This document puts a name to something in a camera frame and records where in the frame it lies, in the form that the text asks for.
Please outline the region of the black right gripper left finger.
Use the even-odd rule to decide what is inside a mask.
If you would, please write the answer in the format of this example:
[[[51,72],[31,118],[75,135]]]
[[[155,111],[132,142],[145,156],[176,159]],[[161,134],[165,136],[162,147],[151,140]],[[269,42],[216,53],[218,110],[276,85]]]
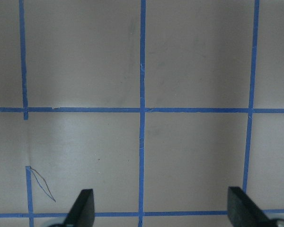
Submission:
[[[81,190],[66,219],[63,227],[92,227],[95,221],[95,204],[93,189]]]

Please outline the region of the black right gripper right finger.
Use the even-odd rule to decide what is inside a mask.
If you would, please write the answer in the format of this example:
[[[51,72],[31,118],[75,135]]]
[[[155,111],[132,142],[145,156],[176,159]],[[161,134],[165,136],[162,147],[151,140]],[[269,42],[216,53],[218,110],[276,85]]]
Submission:
[[[277,227],[276,220],[269,219],[237,186],[228,188],[227,216],[233,227]]]

